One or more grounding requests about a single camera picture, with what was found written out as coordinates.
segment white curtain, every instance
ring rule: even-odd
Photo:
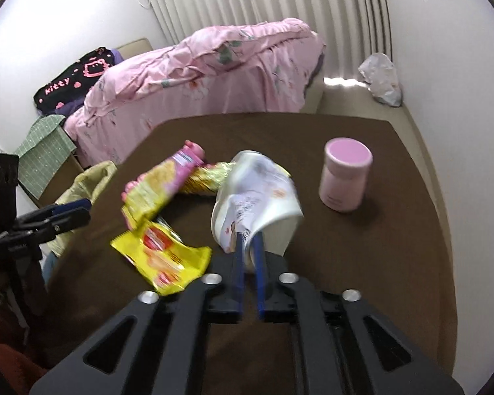
[[[165,35],[180,42],[211,25],[247,25],[299,18],[327,44],[324,73],[357,78],[373,52],[391,57],[386,0],[151,0]]]

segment wall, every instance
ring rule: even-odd
[[[388,0],[393,57],[443,189],[458,309],[454,377],[494,371],[494,9],[488,0]]]
[[[146,37],[168,45],[137,0],[6,0],[0,9],[0,147],[14,151],[37,118],[33,94],[84,53]]]

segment food wrapper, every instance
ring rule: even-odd
[[[181,237],[180,235],[178,235],[174,229],[172,227],[170,227],[170,224],[166,222],[166,220],[161,216],[161,215],[158,215],[154,218],[153,220],[154,223],[158,223],[159,225],[161,226],[165,226],[166,228],[168,228],[170,230],[170,235],[171,237],[173,237],[175,240],[177,240],[178,242],[181,242],[183,243],[183,241],[181,240]]]
[[[136,230],[151,220],[179,191],[196,167],[203,165],[204,155],[198,144],[186,141],[173,156],[143,174],[137,182],[127,184],[121,211],[128,228]]]
[[[112,247],[124,255],[160,295],[183,291],[205,272],[212,250],[190,248],[172,231],[158,223],[146,222],[136,232],[112,240]]]
[[[187,178],[179,192],[184,194],[215,196],[235,164],[236,162],[219,162],[196,168],[196,170]],[[278,167],[291,178],[289,172],[281,166]]]

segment green checkered box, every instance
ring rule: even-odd
[[[37,199],[76,148],[60,126],[63,119],[61,115],[39,118],[14,151],[20,158],[18,180]]]

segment white packaging bag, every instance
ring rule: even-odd
[[[268,252],[284,255],[303,218],[293,181],[268,157],[241,151],[220,187],[212,212],[211,230],[225,252],[233,252],[236,233],[243,235],[243,260],[254,269],[251,240],[262,232]]]
[[[390,107],[400,107],[402,92],[397,70],[385,54],[370,55],[359,67],[373,97]]]

